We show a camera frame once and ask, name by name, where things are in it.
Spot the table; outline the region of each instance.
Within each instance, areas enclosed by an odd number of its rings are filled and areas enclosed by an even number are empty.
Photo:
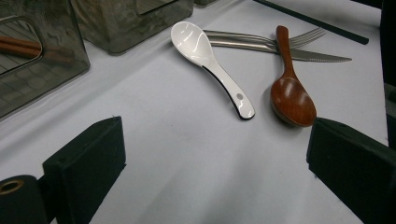
[[[379,43],[380,10],[346,0],[276,4],[370,38],[362,45],[328,32],[306,50],[353,59],[294,62],[318,116],[387,145]],[[195,7],[203,29],[275,37],[314,25],[253,1]],[[0,179],[43,175],[42,162],[96,121],[121,116],[127,166],[92,223],[361,223],[308,170],[311,128],[285,125],[269,92],[280,57],[214,48],[256,109],[240,120],[220,84],[173,47],[167,29],[121,56],[86,42],[90,71],[0,122]]]

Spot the spoon handle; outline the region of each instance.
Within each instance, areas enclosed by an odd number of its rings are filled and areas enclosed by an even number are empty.
[[[233,105],[238,113],[240,119],[252,119],[255,115],[254,107],[249,101],[248,97],[233,81],[233,79],[227,74],[226,71],[219,65],[219,63],[212,62],[203,68],[215,77],[224,90],[227,91]]]
[[[289,30],[284,26],[276,27],[276,41],[278,43],[278,49],[282,56],[283,63],[285,64],[284,77],[297,78],[293,69],[293,62],[291,59],[290,46],[289,46]]]

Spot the knife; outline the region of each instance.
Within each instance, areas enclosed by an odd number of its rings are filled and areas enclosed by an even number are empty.
[[[222,38],[218,36],[208,36],[210,44],[215,47],[226,47],[236,49],[253,49],[264,52],[279,53],[277,48],[272,45],[266,45],[264,43],[256,43],[250,41],[244,41],[241,39]],[[291,58],[293,60],[314,62],[314,63],[343,63],[349,62],[352,59],[333,56],[329,54],[316,53],[312,51],[306,51],[301,49],[291,49]]]

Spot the white ceramic spoon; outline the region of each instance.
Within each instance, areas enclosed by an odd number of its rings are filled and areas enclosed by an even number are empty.
[[[195,24],[180,21],[173,26],[171,36],[173,44],[184,57],[203,67],[220,82],[233,101],[239,118],[252,119],[255,115],[253,105],[241,88],[219,65],[204,31]]]

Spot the spoon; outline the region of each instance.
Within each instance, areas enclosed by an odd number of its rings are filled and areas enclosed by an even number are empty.
[[[289,124],[301,127],[311,126],[317,116],[317,110],[294,72],[288,28],[277,26],[276,39],[285,64],[285,71],[271,88],[272,108],[281,119]]]
[[[203,67],[212,74],[227,91],[240,119],[252,119],[255,115],[253,105],[241,88],[219,65],[204,31],[186,21],[172,27],[172,42],[177,50],[190,62]]]

